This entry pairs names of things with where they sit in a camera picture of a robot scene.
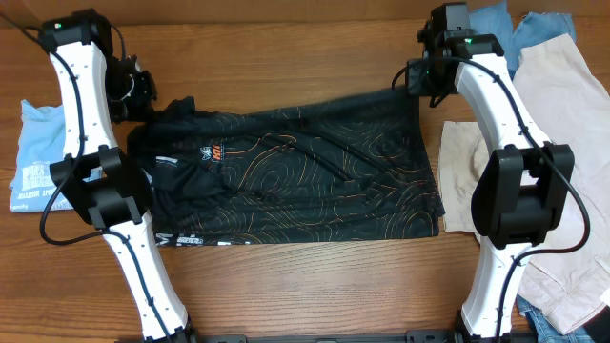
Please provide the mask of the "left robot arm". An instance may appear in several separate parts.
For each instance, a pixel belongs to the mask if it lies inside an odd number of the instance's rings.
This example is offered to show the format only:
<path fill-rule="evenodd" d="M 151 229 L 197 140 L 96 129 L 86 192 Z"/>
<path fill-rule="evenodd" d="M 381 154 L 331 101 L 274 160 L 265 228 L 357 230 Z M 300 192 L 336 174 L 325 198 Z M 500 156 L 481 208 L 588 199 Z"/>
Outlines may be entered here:
<path fill-rule="evenodd" d="M 152 188 L 118 146 L 112 126 L 146 121 L 157 97 L 136 56 L 113 54 L 114 26 L 93 9 L 45 22 L 37 41 L 49 55 L 65 114 L 63 157 L 51 164 L 63 195 L 112 249 L 136 304 L 145 342 L 196 342 L 153 237 Z"/>

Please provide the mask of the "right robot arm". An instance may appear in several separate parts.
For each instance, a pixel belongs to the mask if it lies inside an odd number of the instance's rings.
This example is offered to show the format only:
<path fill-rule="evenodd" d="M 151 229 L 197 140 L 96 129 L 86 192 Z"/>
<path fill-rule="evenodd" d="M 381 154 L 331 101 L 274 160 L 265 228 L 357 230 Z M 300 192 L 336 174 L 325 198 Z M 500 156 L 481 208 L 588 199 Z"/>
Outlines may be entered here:
<path fill-rule="evenodd" d="M 560 222 L 575 165 L 534 123 L 493 34 L 477 34 L 465 3 L 443 4 L 417 34 L 421 58 L 404 70 L 409 95 L 437 106 L 459 94 L 472 108 L 489 153 L 470 211 L 480 254 L 468 298 L 452 330 L 412 330 L 411 342 L 532 342 L 513 333 L 511 313 L 529 259 Z"/>

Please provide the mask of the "black orange patterned t-shirt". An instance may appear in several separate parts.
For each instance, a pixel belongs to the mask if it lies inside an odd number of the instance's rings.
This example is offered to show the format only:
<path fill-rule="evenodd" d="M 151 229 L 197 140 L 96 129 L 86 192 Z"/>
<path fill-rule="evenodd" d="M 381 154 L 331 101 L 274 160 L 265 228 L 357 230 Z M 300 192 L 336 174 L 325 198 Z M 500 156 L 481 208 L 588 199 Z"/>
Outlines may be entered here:
<path fill-rule="evenodd" d="M 173 101 L 128 136 L 161 246 L 435 236 L 444 208 L 404 89 L 249 114 Z"/>

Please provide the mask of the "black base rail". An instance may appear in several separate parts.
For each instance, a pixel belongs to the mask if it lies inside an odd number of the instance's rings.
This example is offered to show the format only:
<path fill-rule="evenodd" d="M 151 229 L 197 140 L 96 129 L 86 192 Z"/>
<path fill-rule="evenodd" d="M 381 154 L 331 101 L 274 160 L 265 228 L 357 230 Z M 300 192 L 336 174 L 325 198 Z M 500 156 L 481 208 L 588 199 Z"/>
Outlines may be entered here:
<path fill-rule="evenodd" d="M 461 342 L 448 330 L 408 330 L 405 333 L 340 335 L 286 335 L 248 337 L 244 334 L 201 335 L 204 343 L 453 343 Z"/>

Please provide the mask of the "folded light blue t-shirt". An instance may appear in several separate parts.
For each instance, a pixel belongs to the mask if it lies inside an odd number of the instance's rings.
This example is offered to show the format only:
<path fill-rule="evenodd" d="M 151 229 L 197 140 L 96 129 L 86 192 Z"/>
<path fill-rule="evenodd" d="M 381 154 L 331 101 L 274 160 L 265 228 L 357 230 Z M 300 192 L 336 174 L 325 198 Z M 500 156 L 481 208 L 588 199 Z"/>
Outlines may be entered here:
<path fill-rule="evenodd" d="M 64 111 L 62 106 L 36 108 L 22 100 L 21 119 L 16 172 L 10 182 L 10 211 L 42 212 L 56 189 L 50 164 L 64 157 Z"/>

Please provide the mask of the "blue denim garment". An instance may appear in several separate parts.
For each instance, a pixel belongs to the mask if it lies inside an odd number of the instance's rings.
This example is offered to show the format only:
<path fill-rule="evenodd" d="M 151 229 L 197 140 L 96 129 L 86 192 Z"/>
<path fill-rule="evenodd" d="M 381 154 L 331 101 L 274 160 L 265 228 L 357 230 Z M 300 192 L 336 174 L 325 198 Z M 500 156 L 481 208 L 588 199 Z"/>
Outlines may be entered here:
<path fill-rule="evenodd" d="M 572 15 L 567 13 L 529 12 L 514 29 L 506 1 L 470 12 L 469 20 L 476 34 L 495 35 L 504 50 L 511 78 L 519 68 L 522 49 L 564 34 L 568 34 L 574 41 L 577 40 Z"/>

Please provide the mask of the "beige pink garment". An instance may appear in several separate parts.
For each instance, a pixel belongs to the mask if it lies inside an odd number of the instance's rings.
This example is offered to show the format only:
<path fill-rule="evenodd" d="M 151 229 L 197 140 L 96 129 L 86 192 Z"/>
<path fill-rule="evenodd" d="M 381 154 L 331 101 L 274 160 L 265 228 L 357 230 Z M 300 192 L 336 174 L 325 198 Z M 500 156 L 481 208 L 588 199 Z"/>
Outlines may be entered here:
<path fill-rule="evenodd" d="M 569 34 L 520 50 L 513 79 L 535 123 L 575 158 L 571 184 L 590 215 L 591 233 L 580 250 L 534 256 L 518 293 L 562 334 L 609 310 L 609 94 L 593 76 Z M 472 193 L 489 159 L 476 122 L 445 121 L 439 149 L 439 187 L 445 231 L 476 232 Z M 543 248 L 576 244 L 582 217 L 568 195 L 559 226 Z"/>

